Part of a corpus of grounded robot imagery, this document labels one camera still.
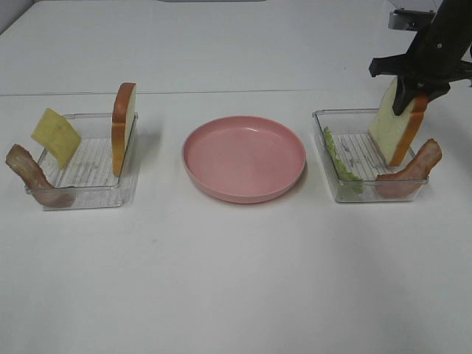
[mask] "pink plate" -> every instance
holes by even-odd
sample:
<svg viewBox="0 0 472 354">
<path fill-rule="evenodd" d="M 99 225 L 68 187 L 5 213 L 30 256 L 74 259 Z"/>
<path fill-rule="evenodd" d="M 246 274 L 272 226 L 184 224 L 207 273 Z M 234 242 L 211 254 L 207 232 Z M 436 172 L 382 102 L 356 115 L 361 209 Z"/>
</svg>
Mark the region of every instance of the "pink plate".
<svg viewBox="0 0 472 354">
<path fill-rule="evenodd" d="M 261 117 L 213 120 L 182 148 L 185 168 L 205 193 L 233 203 L 259 203 L 287 192 L 305 168 L 302 142 L 284 125 Z"/>
</svg>

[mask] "cheese slice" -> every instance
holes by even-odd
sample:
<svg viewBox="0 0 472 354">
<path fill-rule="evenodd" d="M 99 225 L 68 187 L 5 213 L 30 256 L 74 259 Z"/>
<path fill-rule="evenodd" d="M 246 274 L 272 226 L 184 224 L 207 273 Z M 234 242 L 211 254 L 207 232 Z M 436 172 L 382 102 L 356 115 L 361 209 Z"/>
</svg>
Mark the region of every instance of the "cheese slice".
<svg viewBox="0 0 472 354">
<path fill-rule="evenodd" d="M 111 122 L 111 150 L 113 156 L 113 173 L 121 174 L 125 159 L 126 147 L 133 125 L 136 105 L 136 84 L 122 83 L 119 87 L 113 107 Z"/>
<path fill-rule="evenodd" d="M 378 113 L 369 125 L 370 136 L 389 166 L 398 166 L 403 161 L 428 106 L 428 97 L 421 94 L 406 106 L 400 116 L 395 116 L 392 106 L 396 93 L 397 78 L 387 89 Z"/>
<path fill-rule="evenodd" d="M 80 135 L 66 118 L 47 108 L 31 137 L 43 145 L 64 168 L 80 145 Z"/>
</svg>

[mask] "bacon strip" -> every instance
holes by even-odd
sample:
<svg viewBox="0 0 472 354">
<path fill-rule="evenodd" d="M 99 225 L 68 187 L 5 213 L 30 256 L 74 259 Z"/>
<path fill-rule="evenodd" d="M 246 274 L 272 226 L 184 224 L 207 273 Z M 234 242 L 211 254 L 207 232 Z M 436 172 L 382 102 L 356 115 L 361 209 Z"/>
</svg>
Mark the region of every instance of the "bacon strip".
<svg viewBox="0 0 472 354">
<path fill-rule="evenodd" d="M 411 180 L 426 179 L 431 169 L 441 160 L 443 152 L 434 139 L 428 139 L 418 150 L 417 155 L 397 173 L 377 176 L 376 181 L 405 181 L 405 183 L 379 184 L 375 190 L 384 198 L 402 198 L 420 188 L 419 183 Z"/>
<path fill-rule="evenodd" d="M 53 189 L 47 181 L 41 167 L 31 157 L 31 154 L 21 145 L 14 144 L 7 154 L 5 163 L 21 177 L 31 190 Z M 74 203 L 74 196 L 70 193 L 34 193 L 36 201 L 45 207 L 64 208 Z"/>
</svg>

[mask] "white tabletop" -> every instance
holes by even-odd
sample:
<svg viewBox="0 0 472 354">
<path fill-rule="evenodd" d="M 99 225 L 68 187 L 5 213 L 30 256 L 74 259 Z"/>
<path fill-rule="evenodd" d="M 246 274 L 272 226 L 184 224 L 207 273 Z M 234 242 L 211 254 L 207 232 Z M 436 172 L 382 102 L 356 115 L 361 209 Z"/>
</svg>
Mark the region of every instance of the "white tabletop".
<svg viewBox="0 0 472 354">
<path fill-rule="evenodd" d="M 469 353 L 469 90 L 431 103 L 417 140 L 433 136 L 444 157 L 410 203 L 330 194 L 310 114 L 378 102 L 362 91 L 140 94 L 139 180 L 116 209 L 43 212 L 0 169 L 0 352 Z M 2 97 L 1 151 L 17 142 L 37 157 L 29 133 L 47 106 L 106 112 L 113 100 Z M 184 139 L 231 114 L 300 136 L 307 172 L 288 194 L 242 206 L 190 182 Z"/>
<path fill-rule="evenodd" d="M 36 3 L 0 36 L 0 153 L 37 158 L 46 107 L 110 112 L 132 80 L 139 179 L 120 208 L 43 212 L 0 169 L 0 353 L 469 354 L 472 88 L 430 103 L 413 148 L 433 137 L 443 158 L 413 202 L 337 204 L 313 143 L 312 111 L 378 106 L 391 78 L 370 60 L 412 37 L 386 29 L 390 10 Z M 185 138 L 233 114 L 300 136 L 307 170 L 286 195 L 228 204 L 191 183 Z"/>
<path fill-rule="evenodd" d="M 372 87 L 405 52 L 387 0 L 40 1 L 0 36 L 0 94 Z"/>
</svg>

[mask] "transparent tray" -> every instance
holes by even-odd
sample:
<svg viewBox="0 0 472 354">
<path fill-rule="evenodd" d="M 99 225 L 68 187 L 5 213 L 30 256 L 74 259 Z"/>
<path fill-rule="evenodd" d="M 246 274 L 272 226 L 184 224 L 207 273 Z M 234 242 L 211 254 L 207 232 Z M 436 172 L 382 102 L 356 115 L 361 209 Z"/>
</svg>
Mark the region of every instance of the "transparent tray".
<svg viewBox="0 0 472 354">
<path fill-rule="evenodd" d="M 65 118 L 82 137 L 79 148 L 62 170 L 56 158 L 43 150 L 38 163 L 54 189 L 25 186 L 44 210 L 119 207 L 134 193 L 138 167 L 135 162 L 136 121 L 134 115 L 120 176 L 113 174 L 111 161 L 111 113 L 70 114 Z"/>
<path fill-rule="evenodd" d="M 322 157 L 331 192 L 338 202 L 412 201 L 428 183 L 428 179 L 375 180 L 378 175 L 402 170 L 414 158 L 414 152 L 409 149 L 400 166 L 389 167 L 385 164 L 383 156 L 369 135 L 369 124 L 376 114 L 377 109 L 324 110 L 313 113 L 316 146 Z M 343 180 L 339 177 L 323 135 L 326 127 L 331 130 L 339 158 L 347 170 L 362 181 Z M 411 187 L 414 191 L 396 198 L 385 198 L 381 195 L 384 194 L 381 190 L 394 190 L 399 187 Z"/>
</svg>

